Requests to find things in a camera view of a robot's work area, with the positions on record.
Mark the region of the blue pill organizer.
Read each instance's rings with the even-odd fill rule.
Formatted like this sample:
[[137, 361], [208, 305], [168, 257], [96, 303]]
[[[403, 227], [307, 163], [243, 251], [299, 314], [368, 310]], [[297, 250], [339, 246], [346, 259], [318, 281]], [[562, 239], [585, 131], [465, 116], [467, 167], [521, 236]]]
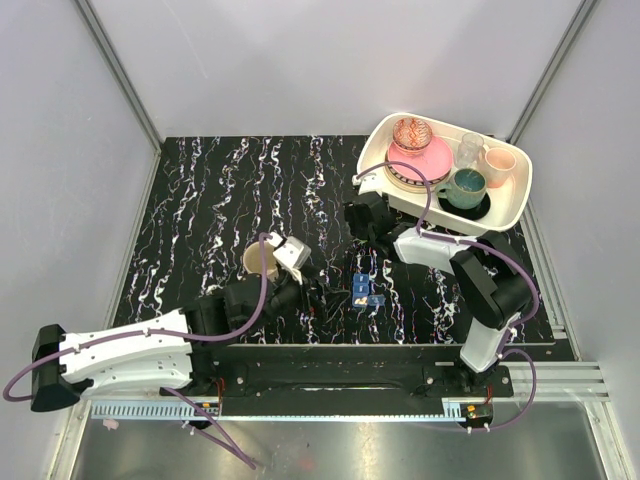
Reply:
[[368, 274], [355, 273], [352, 277], [352, 306], [376, 308], [385, 305], [385, 297], [371, 291], [372, 282]]

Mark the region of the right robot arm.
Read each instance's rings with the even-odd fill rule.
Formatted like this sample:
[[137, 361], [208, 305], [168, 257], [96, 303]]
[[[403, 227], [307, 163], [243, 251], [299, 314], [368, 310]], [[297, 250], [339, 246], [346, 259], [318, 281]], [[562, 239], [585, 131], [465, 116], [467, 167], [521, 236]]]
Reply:
[[493, 230], [478, 237], [458, 236], [401, 224], [376, 193], [346, 203], [344, 218], [353, 237], [386, 259], [455, 277], [472, 320], [454, 384], [463, 395], [480, 394], [490, 383], [488, 371], [506, 356], [511, 330], [534, 317], [540, 307], [532, 275], [506, 237]]

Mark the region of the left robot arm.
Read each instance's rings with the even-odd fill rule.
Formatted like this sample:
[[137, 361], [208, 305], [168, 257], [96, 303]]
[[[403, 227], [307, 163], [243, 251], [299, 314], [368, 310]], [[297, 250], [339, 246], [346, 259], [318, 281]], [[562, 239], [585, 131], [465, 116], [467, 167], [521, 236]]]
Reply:
[[109, 330], [71, 333], [46, 325], [32, 351], [29, 407], [53, 412], [92, 395], [144, 390], [206, 395], [216, 382], [208, 346], [236, 343], [289, 312], [323, 318], [346, 297], [309, 267], [297, 275], [250, 273], [181, 308]]

